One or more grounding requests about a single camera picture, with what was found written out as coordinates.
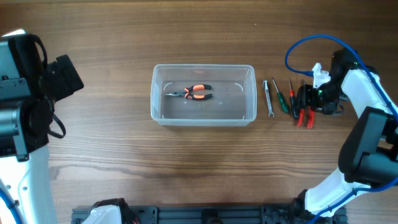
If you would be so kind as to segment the silver wrench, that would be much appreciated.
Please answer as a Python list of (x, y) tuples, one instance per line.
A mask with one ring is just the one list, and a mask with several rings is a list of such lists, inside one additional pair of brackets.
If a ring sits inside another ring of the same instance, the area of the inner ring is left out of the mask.
[(268, 110), (269, 110), (268, 116), (270, 118), (274, 118), (275, 114), (274, 114), (274, 111), (273, 111), (273, 108), (272, 108), (271, 96), (270, 96), (270, 93), (269, 93), (269, 87), (268, 87), (268, 84), (267, 84), (267, 80), (264, 80), (262, 84), (263, 84), (263, 87), (264, 87), (264, 92), (266, 94), (267, 107), (268, 107)]

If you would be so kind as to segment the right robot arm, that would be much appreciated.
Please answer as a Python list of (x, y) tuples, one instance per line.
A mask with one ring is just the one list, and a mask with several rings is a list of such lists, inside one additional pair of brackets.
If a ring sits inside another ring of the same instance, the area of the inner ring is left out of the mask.
[(302, 83), (291, 101), (297, 125), (312, 128), (316, 112), (341, 114), (343, 100), (353, 105), (358, 121), (340, 150), (338, 167), (295, 197), (287, 214), (292, 223), (341, 223), (345, 204), (397, 185), (397, 106), (377, 71), (361, 66), (347, 48), (333, 53), (330, 71), (316, 63), (312, 72), (313, 83)]

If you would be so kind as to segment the green handled screwdriver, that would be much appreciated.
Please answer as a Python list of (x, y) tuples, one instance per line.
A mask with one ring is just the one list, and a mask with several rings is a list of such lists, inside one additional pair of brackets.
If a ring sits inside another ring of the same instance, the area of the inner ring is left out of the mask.
[(274, 78), (272, 78), (272, 81), (273, 81), (273, 84), (274, 84), (275, 89), (276, 89), (276, 91), (277, 91), (277, 98), (278, 98), (278, 101), (279, 101), (279, 103), (280, 103), (280, 108), (281, 108), (281, 110), (282, 110), (284, 113), (289, 114), (289, 113), (290, 113), (290, 108), (289, 108), (289, 106), (288, 106), (288, 104), (287, 104), (287, 102), (286, 102), (286, 100), (285, 100), (284, 95), (279, 91), (279, 88), (278, 88), (278, 86), (277, 86), (277, 84), (276, 84)]

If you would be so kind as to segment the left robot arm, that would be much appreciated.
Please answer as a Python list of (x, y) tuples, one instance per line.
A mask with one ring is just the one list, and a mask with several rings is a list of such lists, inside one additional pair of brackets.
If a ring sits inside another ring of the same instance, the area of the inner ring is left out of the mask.
[(1, 36), (1, 215), (11, 223), (56, 223), (49, 137), (66, 135), (56, 102), (84, 84), (69, 56), (48, 61), (39, 36)]

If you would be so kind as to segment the red handled snips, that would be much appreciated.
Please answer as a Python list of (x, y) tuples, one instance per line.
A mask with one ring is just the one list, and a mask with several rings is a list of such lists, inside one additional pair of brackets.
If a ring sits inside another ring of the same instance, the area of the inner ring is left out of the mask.
[(302, 86), (297, 92), (297, 109), (298, 109), (298, 121), (297, 126), (301, 127), (305, 123), (307, 129), (312, 129), (315, 120), (315, 112), (312, 108), (313, 105), (313, 88), (306, 83), (305, 80), (301, 81)]

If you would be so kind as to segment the orange black needle-nose pliers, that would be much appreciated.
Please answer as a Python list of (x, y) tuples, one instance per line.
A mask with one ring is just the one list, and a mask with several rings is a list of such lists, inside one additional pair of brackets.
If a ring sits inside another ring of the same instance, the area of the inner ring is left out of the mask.
[(166, 93), (165, 96), (172, 96), (172, 97), (184, 97), (187, 100), (195, 100), (195, 101), (202, 101), (202, 100), (209, 100), (213, 97), (212, 93), (206, 95), (196, 95), (195, 91), (199, 90), (211, 90), (212, 87), (210, 85), (205, 84), (198, 84), (193, 85), (191, 87), (185, 88), (182, 91), (174, 91), (171, 93)]

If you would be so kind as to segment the clear plastic container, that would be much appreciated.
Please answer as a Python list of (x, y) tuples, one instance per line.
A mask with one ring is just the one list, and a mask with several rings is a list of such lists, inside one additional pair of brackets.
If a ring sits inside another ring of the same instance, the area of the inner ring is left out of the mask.
[(257, 116), (254, 68), (158, 64), (152, 76), (150, 113), (163, 126), (246, 126)]

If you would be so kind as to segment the red black screwdriver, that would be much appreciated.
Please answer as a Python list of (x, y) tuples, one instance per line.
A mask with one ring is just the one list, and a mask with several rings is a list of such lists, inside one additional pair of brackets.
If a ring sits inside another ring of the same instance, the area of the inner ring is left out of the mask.
[(296, 96), (295, 96), (294, 90), (292, 88), (291, 80), (289, 80), (289, 88), (290, 88), (289, 99), (290, 99), (292, 117), (293, 117), (293, 119), (298, 120), (299, 119), (299, 108), (298, 108), (298, 105), (297, 105), (297, 101), (296, 101)]

